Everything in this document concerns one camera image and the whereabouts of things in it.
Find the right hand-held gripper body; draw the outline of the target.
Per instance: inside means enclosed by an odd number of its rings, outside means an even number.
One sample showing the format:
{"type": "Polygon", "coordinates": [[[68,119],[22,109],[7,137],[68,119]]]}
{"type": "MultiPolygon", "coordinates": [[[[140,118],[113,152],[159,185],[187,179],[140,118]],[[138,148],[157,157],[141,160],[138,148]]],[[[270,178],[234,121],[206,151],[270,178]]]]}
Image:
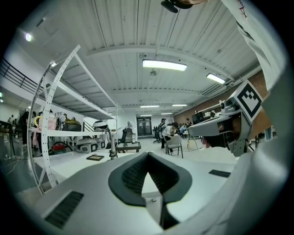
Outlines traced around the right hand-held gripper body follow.
{"type": "Polygon", "coordinates": [[[226,148],[236,157],[247,151],[254,119],[261,111],[262,97],[256,88],[244,81],[230,97],[220,103],[220,113],[188,128],[191,136],[223,135],[226,148]]]}

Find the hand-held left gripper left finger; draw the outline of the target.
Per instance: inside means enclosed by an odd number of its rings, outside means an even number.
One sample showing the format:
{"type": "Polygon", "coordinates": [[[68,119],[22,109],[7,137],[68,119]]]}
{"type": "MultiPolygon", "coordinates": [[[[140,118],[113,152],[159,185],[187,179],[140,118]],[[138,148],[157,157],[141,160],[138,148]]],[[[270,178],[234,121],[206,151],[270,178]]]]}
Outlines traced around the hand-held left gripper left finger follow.
{"type": "Polygon", "coordinates": [[[108,177],[108,186],[113,194],[129,206],[144,206],[142,188],[148,173],[146,152],[124,162],[115,168],[108,177]]]}

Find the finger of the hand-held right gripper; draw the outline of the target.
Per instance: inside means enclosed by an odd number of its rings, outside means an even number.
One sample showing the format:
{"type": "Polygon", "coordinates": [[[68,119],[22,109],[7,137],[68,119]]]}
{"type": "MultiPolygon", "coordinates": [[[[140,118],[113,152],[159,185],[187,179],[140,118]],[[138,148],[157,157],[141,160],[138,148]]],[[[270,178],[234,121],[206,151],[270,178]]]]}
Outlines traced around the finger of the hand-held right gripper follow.
{"type": "Polygon", "coordinates": [[[226,142],[223,135],[216,135],[216,136],[204,136],[202,139],[202,144],[206,148],[210,147],[222,147],[226,148],[226,142]]]}

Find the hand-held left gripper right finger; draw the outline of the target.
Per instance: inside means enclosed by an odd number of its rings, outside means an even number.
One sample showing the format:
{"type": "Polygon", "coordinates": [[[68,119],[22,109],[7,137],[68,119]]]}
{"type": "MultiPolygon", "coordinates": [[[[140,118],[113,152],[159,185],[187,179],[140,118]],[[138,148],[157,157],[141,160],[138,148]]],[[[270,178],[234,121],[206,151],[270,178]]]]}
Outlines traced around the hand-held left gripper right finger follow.
{"type": "Polygon", "coordinates": [[[148,152],[147,172],[164,203],[180,201],[192,186],[192,176],[186,169],[153,152],[148,152]]]}

